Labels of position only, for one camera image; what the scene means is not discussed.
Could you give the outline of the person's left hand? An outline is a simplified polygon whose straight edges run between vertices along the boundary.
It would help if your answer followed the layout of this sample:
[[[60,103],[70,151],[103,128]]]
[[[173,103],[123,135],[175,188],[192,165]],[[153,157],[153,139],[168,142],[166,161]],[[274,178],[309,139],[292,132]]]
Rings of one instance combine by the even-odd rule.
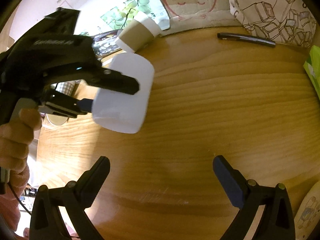
[[[23,109],[16,121],[1,125],[1,167],[10,170],[9,183],[12,186],[1,195],[1,216],[12,231],[17,230],[21,217],[16,198],[24,191],[30,176],[27,165],[29,145],[41,124],[37,110]]]

